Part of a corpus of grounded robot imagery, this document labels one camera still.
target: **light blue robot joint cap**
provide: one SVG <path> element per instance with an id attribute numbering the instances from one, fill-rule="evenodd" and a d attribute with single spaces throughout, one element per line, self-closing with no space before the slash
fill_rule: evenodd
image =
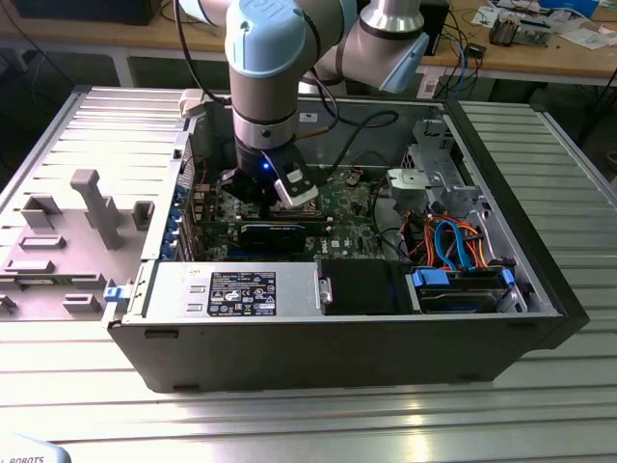
<path id="1" fill-rule="evenodd" d="M 227 15 L 225 53 L 237 72 L 267 78 L 293 66 L 306 41 L 304 12 L 293 0 L 240 0 Z"/>

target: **warning label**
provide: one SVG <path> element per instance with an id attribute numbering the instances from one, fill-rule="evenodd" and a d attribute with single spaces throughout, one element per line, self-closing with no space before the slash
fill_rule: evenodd
<path id="1" fill-rule="evenodd" d="M 276 273 L 212 273 L 208 313 L 211 316 L 276 315 Z"/>

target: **green circuit board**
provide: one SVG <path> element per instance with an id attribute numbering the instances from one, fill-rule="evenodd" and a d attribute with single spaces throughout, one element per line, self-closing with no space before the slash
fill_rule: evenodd
<path id="1" fill-rule="evenodd" d="M 339 170 L 319 189 L 319 196 L 300 208 L 272 208 L 277 222 L 260 221 L 258 207 L 244 204 L 214 185 L 196 194 L 197 235 L 203 260 L 381 259 L 384 255 L 371 227 L 370 198 L 375 182 L 362 173 Z M 239 233 L 257 223 L 299 225 L 306 229 L 302 253 L 285 256 L 251 256 L 240 252 Z"/>

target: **side panel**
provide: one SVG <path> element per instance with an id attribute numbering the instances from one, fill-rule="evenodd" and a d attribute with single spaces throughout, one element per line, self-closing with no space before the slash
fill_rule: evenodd
<path id="1" fill-rule="evenodd" d="M 528 107 L 516 108 L 516 110 L 524 111 L 524 114 L 529 112 L 531 118 L 535 116 Z M 486 185 L 495 199 L 501 216 L 516 236 L 550 302 L 560 313 L 565 315 L 559 329 L 536 346 L 536 348 L 554 349 L 582 328 L 589 321 L 589 317 L 578 302 L 573 290 L 550 255 L 542 238 L 534 229 L 519 200 L 503 177 L 461 105 L 456 101 L 448 101 L 446 111 L 451 117 L 451 123 L 461 137 L 460 140 L 457 140 L 461 150 L 465 150 L 465 155 L 470 156 L 477 168 L 477 173 L 481 177 L 480 182 Z"/>
<path id="2" fill-rule="evenodd" d="M 156 392 L 261 391 L 492 381 L 557 323 L 122 325 L 110 333 Z"/>

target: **floor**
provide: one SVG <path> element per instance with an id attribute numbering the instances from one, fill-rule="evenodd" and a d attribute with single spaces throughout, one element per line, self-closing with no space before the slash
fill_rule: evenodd
<path id="1" fill-rule="evenodd" d="M 0 75 L 0 186 L 10 178 L 29 149 L 36 143 L 60 103 L 70 92 L 69 86 L 41 55 L 26 56 L 28 70 L 19 74 L 14 69 Z M 118 79 L 111 60 L 100 56 L 49 54 L 75 84 L 116 86 Z M 133 59 L 137 82 L 141 87 L 186 88 L 193 86 L 191 76 L 181 61 L 150 58 Z M 198 63 L 198 73 L 211 89 L 228 89 L 225 63 Z M 420 78 L 404 96 L 414 97 Z M 478 79 L 473 92 L 462 92 L 459 99 L 521 102 L 528 97 L 533 84 L 513 81 L 495 82 Z M 371 92 L 361 85 L 352 85 L 350 93 Z M 596 89 L 592 87 L 549 84 L 536 90 L 530 102 L 543 104 L 564 129 L 576 138 L 580 125 L 595 105 Z M 607 114 L 583 146 L 584 152 L 609 179 L 615 174 L 605 162 L 606 153 L 617 150 L 617 112 Z"/>

